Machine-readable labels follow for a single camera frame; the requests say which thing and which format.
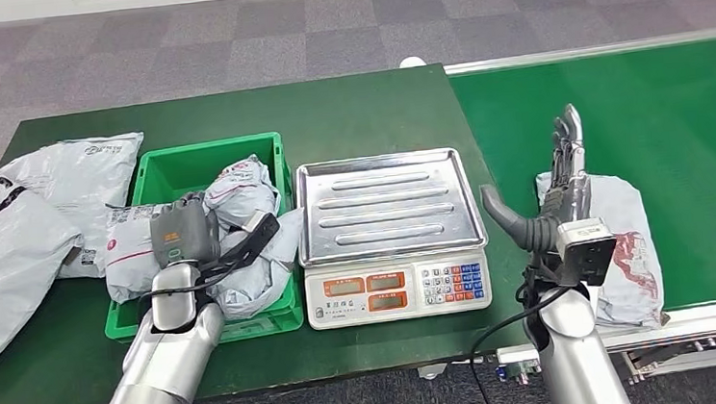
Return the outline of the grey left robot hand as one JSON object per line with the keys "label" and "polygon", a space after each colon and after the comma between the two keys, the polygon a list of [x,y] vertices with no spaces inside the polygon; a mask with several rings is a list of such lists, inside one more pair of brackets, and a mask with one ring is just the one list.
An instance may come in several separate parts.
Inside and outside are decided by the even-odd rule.
{"label": "grey left robot hand", "polygon": [[183,261],[205,265],[219,258],[219,226],[206,211],[203,191],[165,204],[149,221],[153,253],[160,268]]}

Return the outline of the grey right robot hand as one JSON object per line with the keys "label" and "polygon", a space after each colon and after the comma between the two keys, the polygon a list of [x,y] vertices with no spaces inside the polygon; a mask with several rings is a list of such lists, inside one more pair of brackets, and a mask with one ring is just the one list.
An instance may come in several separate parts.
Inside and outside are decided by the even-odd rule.
{"label": "grey right robot hand", "polygon": [[558,226],[589,216],[589,175],[585,170],[583,127],[573,104],[553,121],[550,186],[540,214],[528,218],[503,202],[491,184],[479,188],[487,214],[505,234],[527,252],[555,250]]}

